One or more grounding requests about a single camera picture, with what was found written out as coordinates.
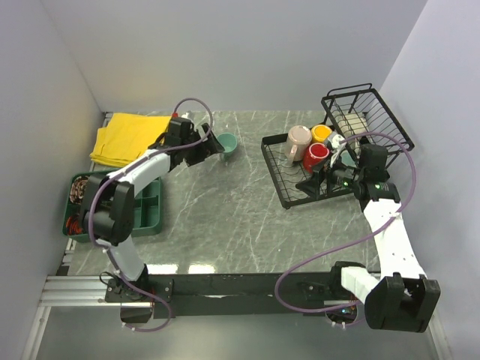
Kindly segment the grey-green glazed mug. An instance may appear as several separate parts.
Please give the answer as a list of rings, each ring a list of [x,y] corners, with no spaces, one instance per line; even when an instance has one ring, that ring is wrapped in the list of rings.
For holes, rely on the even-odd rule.
[[[352,159],[348,151],[343,151],[340,155],[341,163],[347,167],[356,167],[356,162]]]

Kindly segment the small teal cup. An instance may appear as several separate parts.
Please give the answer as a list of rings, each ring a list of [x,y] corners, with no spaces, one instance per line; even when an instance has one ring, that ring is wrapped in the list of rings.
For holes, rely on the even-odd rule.
[[[222,133],[217,137],[218,142],[223,146],[224,151],[220,153],[222,161],[228,161],[234,154],[238,141],[233,133]]]

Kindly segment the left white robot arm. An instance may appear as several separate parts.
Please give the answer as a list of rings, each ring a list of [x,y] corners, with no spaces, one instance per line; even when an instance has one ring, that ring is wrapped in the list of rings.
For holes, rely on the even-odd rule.
[[[136,196],[155,179],[179,164],[193,166],[225,152],[210,124],[204,136],[188,118],[171,118],[166,129],[131,164],[107,175],[91,175],[79,211],[79,222],[92,244],[106,252],[118,275],[126,281],[123,292],[132,301],[145,299],[150,283],[143,278],[146,266],[132,240]]]

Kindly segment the yellow mug black handle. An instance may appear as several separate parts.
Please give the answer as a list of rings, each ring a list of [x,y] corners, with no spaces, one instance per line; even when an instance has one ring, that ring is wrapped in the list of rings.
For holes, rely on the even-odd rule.
[[[332,134],[332,129],[325,124],[318,124],[310,130],[312,143],[324,143]]]

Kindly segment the red mug black handle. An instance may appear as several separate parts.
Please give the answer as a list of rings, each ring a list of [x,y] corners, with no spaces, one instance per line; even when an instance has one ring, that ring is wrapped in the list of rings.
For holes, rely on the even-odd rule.
[[[303,158],[303,167],[308,173],[313,172],[313,167],[319,164],[321,161],[325,160],[330,154],[330,150],[327,146],[322,143],[316,142],[309,145],[307,148],[304,158]]]

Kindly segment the cream floral mug green interior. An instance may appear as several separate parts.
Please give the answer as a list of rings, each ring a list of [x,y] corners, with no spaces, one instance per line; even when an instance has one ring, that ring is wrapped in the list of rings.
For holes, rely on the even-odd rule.
[[[363,115],[356,113],[337,114],[334,119],[344,138],[369,131],[367,120]]]

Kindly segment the pink mug dark interior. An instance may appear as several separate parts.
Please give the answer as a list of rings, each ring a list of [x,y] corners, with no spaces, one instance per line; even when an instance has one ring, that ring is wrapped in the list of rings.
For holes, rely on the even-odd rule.
[[[288,131],[284,150],[286,163],[288,165],[293,165],[295,162],[301,161],[311,142],[312,134],[308,127],[305,127],[304,125],[296,125],[292,127]]]

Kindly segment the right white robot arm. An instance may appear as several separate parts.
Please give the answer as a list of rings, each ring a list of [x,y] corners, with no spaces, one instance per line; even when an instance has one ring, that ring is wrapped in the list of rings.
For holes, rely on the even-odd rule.
[[[359,201],[380,263],[375,277],[359,263],[336,262],[327,288],[335,298],[350,296],[361,302],[372,329],[424,332],[440,298],[440,285],[427,278],[413,252],[401,214],[406,202],[389,181],[387,157],[385,147],[364,144],[357,169],[337,165],[326,172]]]

